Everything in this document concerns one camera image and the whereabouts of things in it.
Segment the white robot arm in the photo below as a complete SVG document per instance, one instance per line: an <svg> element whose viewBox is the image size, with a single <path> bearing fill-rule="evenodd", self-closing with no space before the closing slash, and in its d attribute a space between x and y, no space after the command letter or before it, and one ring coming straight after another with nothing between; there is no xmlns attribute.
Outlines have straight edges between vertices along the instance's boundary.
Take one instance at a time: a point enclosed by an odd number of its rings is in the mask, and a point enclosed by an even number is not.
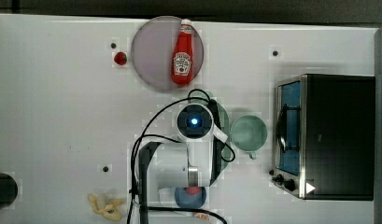
<svg viewBox="0 0 382 224"><path fill-rule="evenodd" d="M187 103L174 119L177 138L163 137L142 146L133 159L139 224L207 224L198 214L227 221L203 208L205 189L214 184L226 161L228 135L221 129L219 106Z"/></svg>

